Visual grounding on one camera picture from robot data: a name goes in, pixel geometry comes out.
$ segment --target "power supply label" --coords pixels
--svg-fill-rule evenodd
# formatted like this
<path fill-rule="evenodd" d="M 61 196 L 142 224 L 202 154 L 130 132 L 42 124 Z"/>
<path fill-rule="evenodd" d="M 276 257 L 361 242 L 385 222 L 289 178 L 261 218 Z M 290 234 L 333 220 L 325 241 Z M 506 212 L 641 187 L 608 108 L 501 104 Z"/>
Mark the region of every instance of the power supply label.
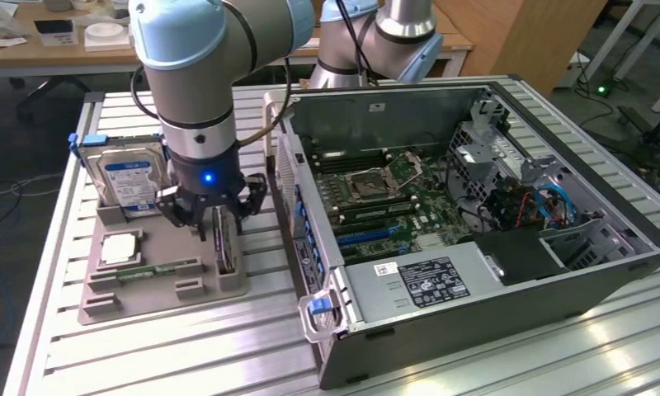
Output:
<path fill-rule="evenodd" d="M 132 211 L 153 209 L 157 186 L 149 179 L 154 171 L 152 164 L 148 161 L 110 163 L 105 171 L 120 206 Z"/>
<path fill-rule="evenodd" d="M 469 296 L 469 290 L 446 257 L 400 266 L 398 273 L 418 308 Z"/>

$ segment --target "blue latch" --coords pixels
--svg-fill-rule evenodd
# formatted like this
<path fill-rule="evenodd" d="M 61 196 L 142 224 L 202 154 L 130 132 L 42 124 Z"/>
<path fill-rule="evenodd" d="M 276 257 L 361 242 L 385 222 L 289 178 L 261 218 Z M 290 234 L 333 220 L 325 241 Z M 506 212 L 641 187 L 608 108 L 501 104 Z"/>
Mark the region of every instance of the blue latch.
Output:
<path fill-rule="evenodd" d="M 105 146 L 108 143 L 106 134 L 87 134 L 83 137 L 82 145 L 83 147 Z"/>
<path fill-rule="evenodd" d="M 78 134 L 67 135 L 67 149 L 78 159 L 79 166 L 83 167 L 85 166 L 83 159 L 79 157 L 79 152 L 78 152 Z"/>
<path fill-rule="evenodd" d="M 310 315 L 325 314 L 332 311 L 332 300 L 330 297 L 322 297 L 314 299 L 310 302 Z"/>

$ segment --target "motherboard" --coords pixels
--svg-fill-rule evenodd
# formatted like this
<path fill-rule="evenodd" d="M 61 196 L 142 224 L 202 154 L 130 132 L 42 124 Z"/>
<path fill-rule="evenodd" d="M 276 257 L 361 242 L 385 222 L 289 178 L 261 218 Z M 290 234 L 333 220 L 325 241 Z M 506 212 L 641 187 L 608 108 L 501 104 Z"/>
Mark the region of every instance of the motherboard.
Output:
<path fill-rule="evenodd" d="M 470 234 L 444 184 L 446 160 L 420 150 L 313 156 L 345 265 L 457 244 Z"/>

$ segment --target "blue led light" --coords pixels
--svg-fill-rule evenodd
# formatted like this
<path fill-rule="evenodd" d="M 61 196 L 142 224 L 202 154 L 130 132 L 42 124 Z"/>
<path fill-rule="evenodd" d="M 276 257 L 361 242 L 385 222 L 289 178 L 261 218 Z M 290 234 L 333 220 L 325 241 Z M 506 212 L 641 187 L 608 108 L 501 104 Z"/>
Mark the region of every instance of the blue led light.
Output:
<path fill-rule="evenodd" d="M 212 184 L 216 182 L 216 175 L 210 172 L 202 174 L 202 183 Z"/>

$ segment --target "robotic arm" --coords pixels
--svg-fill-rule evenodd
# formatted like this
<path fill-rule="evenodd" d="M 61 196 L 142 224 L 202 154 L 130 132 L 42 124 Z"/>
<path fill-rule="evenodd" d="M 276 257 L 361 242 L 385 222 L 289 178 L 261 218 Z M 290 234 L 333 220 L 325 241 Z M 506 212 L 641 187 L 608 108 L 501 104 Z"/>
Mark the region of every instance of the robotic arm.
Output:
<path fill-rule="evenodd" d="M 442 43 L 432 1 L 386 0 L 378 12 L 377 0 L 342 4 L 346 13 L 336 0 L 324 4 L 312 87 L 361 85 L 357 47 L 376 72 L 416 83 Z M 266 179 L 262 174 L 244 177 L 240 171 L 232 84 L 310 39 L 310 1 L 132 0 L 129 15 L 158 114 L 140 108 L 160 119 L 170 155 L 174 187 L 158 192 L 156 204 L 177 227 L 197 227 L 210 207 L 226 206 L 237 219 L 256 215 Z M 241 202 L 245 187 L 249 196 Z"/>

